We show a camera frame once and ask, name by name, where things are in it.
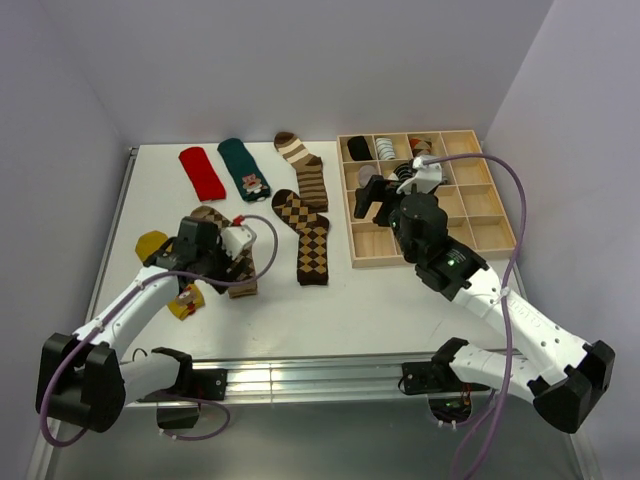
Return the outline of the light brown argyle sock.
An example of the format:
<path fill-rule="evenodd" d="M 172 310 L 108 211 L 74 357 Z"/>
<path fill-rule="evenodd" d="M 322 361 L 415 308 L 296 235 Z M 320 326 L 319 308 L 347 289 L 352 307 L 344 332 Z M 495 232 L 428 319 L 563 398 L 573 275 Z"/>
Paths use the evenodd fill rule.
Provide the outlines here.
<path fill-rule="evenodd" d="M 231 221 L 216 209 L 201 205 L 191 212 L 194 218 L 204 219 L 214 223 L 218 228 L 224 229 L 231 225 Z M 241 286 L 230 287 L 227 290 L 230 299 L 252 296 L 258 293 L 258 285 L 255 280 L 256 268 L 253 260 L 252 248 L 244 249 L 231 266 L 231 280 L 243 282 Z"/>

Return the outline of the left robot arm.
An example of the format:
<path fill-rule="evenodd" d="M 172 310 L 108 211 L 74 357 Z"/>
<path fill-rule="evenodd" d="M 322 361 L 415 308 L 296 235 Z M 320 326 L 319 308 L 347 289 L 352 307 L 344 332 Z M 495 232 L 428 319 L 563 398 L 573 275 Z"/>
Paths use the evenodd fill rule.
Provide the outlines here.
<path fill-rule="evenodd" d="M 224 293 L 244 262 L 255 235 L 239 224 L 216 224 L 185 217 L 143 261 L 133 282 L 102 313 L 72 334 L 55 333 L 42 347 L 35 408 L 42 433 L 56 419 L 105 432 L 124 406 L 149 395 L 183 399 L 195 389 L 193 359 L 156 347 L 139 362 L 122 357 L 133 340 L 194 280 Z"/>

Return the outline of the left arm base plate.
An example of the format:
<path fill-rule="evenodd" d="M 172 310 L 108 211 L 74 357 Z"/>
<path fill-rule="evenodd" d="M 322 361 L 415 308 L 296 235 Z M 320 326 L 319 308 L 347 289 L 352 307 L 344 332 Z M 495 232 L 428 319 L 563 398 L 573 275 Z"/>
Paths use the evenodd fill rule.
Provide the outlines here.
<path fill-rule="evenodd" d="M 223 401 L 228 371 L 223 368 L 197 369 L 192 372 L 188 393 L 191 398 Z"/>

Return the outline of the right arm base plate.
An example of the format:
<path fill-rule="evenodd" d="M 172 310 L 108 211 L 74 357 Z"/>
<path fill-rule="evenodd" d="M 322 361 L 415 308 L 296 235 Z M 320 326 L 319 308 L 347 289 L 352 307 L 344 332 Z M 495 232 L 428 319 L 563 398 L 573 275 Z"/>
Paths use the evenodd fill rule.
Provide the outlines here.
<path fill-rule="evenodd" d="M 398 389 L 405 395 L 442 393 L 450 388 L 444 367 L 432 361 L 405 362 L 401 370 Z"/>

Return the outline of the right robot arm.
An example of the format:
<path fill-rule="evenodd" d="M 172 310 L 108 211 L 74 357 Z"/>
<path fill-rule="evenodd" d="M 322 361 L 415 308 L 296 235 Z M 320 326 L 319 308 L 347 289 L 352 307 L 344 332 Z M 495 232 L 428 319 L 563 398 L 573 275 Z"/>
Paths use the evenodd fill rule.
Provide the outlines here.
<path fill-rule="evenodd" d="M 357 218 L 379 203 L 375 224 L 391 229 L 423 284 L 485 321 L 524 357 L 516 364 L 511 353 L 452 338 L 433 357 L 435 383 L 446 390 L 462 382 L 505 389 L 554 428 L 577 432 L 609 388 L 613 348 L 572 334 L 503 285 L 485 259 L 449 235 L 448 216 L 433 193 L 404 193 L 398 182 L 374 175 L 355 199 Z"/>

